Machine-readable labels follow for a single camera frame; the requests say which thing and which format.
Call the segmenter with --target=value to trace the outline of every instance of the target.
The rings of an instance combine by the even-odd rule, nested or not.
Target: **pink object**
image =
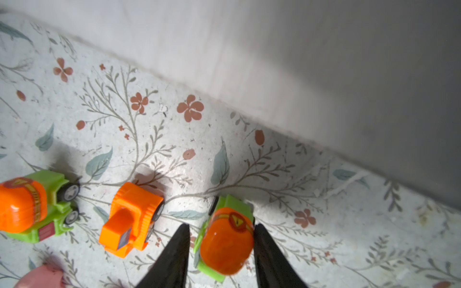
[[[24,275],[13,288],[65,288],[63,274],[61,269],[44,264]]]

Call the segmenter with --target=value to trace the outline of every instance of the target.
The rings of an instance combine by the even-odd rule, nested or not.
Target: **floral tablecloth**
[[[0,287],[46,261],[69,287],[133,287],[180,223],[194,240],[217,194],[253,203],[310,287],[461,287],[458,211],[52,29],[0,21],[0,181],[52,169],[82,186],[66,235],[0,232]],[[98,239],[125,182],[161,189],[166,206],[147,248],[120,259]],[[192,258],[189,288],[256,286],[252,257],[222,284]]]

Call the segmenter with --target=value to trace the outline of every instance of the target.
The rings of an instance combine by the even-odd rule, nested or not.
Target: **toy truck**
[[[144,250],[163,206],[162,197],[133,183],[123,184],[112,200],[109,220],[102,227],[99,243],[121,258],[133,248]]]
[[[217,196],[194,242],[194,266],[214,280],[237,273],[253,250],[253,206]]]
[[[70,201],[80,186],[63,174],[40,170],[0,184],[0,230],[14,239],[37,243],[72,230],[78,208]]]

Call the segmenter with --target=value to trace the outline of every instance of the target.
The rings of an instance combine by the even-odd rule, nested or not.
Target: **white wall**
[[[461,2],[0,0],[461,207]]]

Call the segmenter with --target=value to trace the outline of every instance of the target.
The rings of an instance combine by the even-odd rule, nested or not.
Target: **orange mixer drum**
[[[253,250],[253,224],[234,209],[224,207],[213,214],[200,246],[200,257],[213,270],[237,273]]]
[[[20,233],[47,216],[47,193],[32,179],[18,177],[0,184],[0,230]]]

